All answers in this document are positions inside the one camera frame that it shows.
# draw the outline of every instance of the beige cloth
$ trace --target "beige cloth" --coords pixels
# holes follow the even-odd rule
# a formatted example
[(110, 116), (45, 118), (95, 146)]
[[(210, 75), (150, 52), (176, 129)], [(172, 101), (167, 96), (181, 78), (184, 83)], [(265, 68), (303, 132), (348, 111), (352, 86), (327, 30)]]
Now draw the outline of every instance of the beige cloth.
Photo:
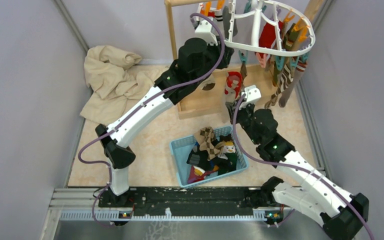
[(87, 52), (84, 77), (93, 94), (80, 115), (96, 123), (109, 125), (119, 119), (128, 99), (140, 100), (154, 82), (147, 72), (133, 76), (127, 69), (142, 57), (113, 46), (96, 46)]

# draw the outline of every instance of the laundry basket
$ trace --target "laundry basket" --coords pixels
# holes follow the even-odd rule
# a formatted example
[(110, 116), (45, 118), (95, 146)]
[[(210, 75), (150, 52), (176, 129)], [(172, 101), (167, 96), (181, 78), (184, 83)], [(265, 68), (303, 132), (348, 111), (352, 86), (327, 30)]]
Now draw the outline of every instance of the laundry basket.
[[(219, 138), (220, 135), (226, 136), (228, 134), (232, 133), (232, 126), (225, 126), (225, 127), (219, 127), (214, 129), (214, 134), (216, 138)], [(218, 176), (217, 172), (214, 172), (207, 176), (204, 180), (193, 182), (188, 184), (188, 177), (189, 172), (191, 171), (191, 165), (187, 164), (186, 161), (188, 160), (188, 156), (191, 153), (192, 148), (194, 147), (197, 140), (193, 135), (183, 137), (176, 139), (174, 141), (170, 142), (170, 151), (171, 156), (174, 159), (174, 162), (176, 163), (177, 167), (177, 180), (179, 182), (180, 187), (182, 188), (191, 188), (197, 185), (201, 185), (204, 183), (208, 183), (217, 179), (221, 179), (224, 177), (228, 177), (234, 174), (238, 174), (245, 169), (248, 168), (249, 163), (248, 159), (245, 155), (242, 154), (242, 152), (239, 150), (239, 148), (235, 144), (236, 148), (236, 155), (237, 155), (237, 164), (236, 164), (236, 170), (227, 172), (225, 174), (222, 174)]]

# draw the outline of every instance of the white wall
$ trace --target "white wall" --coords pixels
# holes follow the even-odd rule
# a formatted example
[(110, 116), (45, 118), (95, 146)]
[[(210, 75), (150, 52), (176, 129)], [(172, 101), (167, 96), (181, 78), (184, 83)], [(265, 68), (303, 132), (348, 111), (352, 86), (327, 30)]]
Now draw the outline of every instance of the white wall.
[(0, 0), (0, 240), (36, 240), (89, 98), (85, 54), (51, 0)]
[(383, 1), (334, 1), (303, 85), (333, 180), (368, 197), (368, 223), (384, 239)]
[[(143, 56), (142, 64), (170, 64), (173, 61), (163, 0), (63, 0), (89, 47), (113, 45)], [(279, 0), (304, 12), (309, 0)], [(237, 12), (243, 13), (247, 0), (237, 0)], [(194, 37), (189, 15), (198, 4), (173, 7), (176, 45), (179, 49)], [(252, 19), (237, 20), (235, 41), (251, 40)], [(232, 62), (239, 62), (237, 53)], [(250, 54), (250, 61), (256, 62)]]

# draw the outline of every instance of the white drying rack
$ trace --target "white drying rack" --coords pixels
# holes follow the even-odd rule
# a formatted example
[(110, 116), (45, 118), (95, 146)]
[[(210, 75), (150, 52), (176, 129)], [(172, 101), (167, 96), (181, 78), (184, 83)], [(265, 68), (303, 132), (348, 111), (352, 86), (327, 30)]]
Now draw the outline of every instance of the white drying rack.
[[(284, 3), (273, 1), (273, 0), (258, 0), (257, 6), (254, 10), (251, 10), (244, 14), (235, 14), (236, 9), (236, 1), (237, 0), (229, 0), (229, 12), (231, 13), (230, 18), (230, 28), (229, 28), (229, 37), (225, 40), (225, 44), (228, 47), (241, 49), (241, 50), (248, 50), (256, 53), (264, 53), (264, 54), (270, 54), (280, 57), (295, 57), (295, 56), (301, 56), (306, 53), (308, 53), (311, 48), (314, 46), (314, 43), (316, 42), (316, 36), (314, 34), (313, 26), (310, 22), (310, 20), (301, 12), (296, 10), (295, 8), (286, 5)], [(273, 8), (273, 20), (270, 20), (266, 15), (264, 15), (262, 9), (263, 5), (271, 5)], [(299, 16), (302, 21), (305, 22), (306, 27), (308, 28), (308, 38), (310, 38), (310, 41), (307, 46), (301, 48), (297, 51), (285, 51), (282, 49), (282, 39), (281, 39), (281, 30), (279, 29), (279, 19), (278, 19), (278, 11), (277, 8), (282, 7), (284, 9), (292, 11), (295, 15)], [(250, 45), (234, 42), (232, 40), (233, 38), (233, 29), (234, 29), (234, 22), (235, 19), (243, 19), (247, 17), (254, 16), (253, 24), (252, 24), (252, 32), (251, 32), (251, 43)], [(271, 49), (267, 47), (260, 47), (259, 46), (259, 38), (260, 38), (260, 25), (261, 25), (261, 18), (264, 19), (268, 24), (274, 26), (275, 28), (275, 35), (276, 35), (276, 46), (277, 49)]]

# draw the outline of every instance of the gray floor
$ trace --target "gray floor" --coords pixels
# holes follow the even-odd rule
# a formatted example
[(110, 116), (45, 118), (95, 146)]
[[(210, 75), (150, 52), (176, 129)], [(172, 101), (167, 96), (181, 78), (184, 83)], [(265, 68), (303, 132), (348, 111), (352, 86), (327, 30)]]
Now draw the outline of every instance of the gray floor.
[(104, 228), (93, 221), (60, 221), (55, 240), (328, 240), (311, 219), (293, 216), (278, 229), (262, 222), (150, 222), (133, 221), (125, 226)]

